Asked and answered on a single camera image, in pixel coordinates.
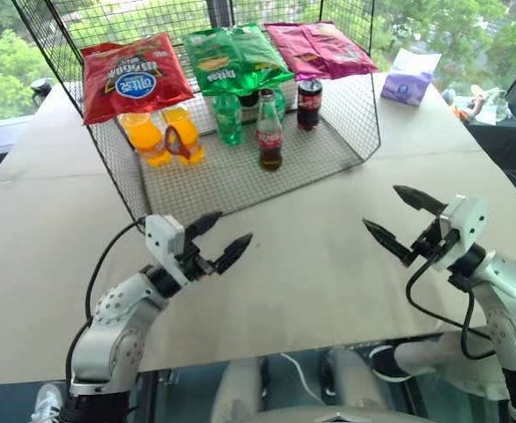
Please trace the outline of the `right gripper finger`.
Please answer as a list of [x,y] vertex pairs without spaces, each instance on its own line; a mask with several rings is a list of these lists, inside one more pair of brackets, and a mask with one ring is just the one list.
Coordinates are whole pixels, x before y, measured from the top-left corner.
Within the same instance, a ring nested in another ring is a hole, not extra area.
[[398,242],[394,234],[369,219],[362,219],[362,221],[377,243],[397,257],[405,267],[409,267],[413,263],[415,260],[413,252]]
[[446,208],[446,204],[421,190],[405,185],[394,185],[393,189],[404,203],[417,211],[425,210],[434,216],[439,216]]

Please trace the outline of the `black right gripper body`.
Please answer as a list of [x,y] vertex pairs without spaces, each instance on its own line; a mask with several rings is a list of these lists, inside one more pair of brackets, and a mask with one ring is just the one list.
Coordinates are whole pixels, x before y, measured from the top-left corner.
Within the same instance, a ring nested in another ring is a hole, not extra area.
[[430,225],[411,244],[409,264],[412,264],[419,256],[432,263],[437,263],[444,258],[453,246],[460,240],[458,229],[446,225],[445,232],[442,231],[443,221],[435,218]]

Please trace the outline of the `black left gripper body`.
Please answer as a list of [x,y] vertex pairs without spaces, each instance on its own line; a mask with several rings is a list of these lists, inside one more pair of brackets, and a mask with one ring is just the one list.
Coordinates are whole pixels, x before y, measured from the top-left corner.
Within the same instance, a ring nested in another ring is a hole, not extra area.
[[216,272],[214,263],[205,259],[192,241],[184,242],[183,250],[176,256],[176,261],[188,280],[199,280]]

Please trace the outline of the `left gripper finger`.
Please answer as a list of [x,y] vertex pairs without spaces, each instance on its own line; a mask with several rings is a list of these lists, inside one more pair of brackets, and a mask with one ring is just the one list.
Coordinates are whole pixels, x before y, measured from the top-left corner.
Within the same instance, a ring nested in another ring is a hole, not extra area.
[[206,212],[185,228],[185,241],[190,242],[208,232],[223,216],[221,211]]
[[235,264],[247,249],[250,241],[253,238],[252,233],[248,233],[240,236],[229,244],[223,254],[213,263],[214,271],[222,275],[225,273],[233,264]]

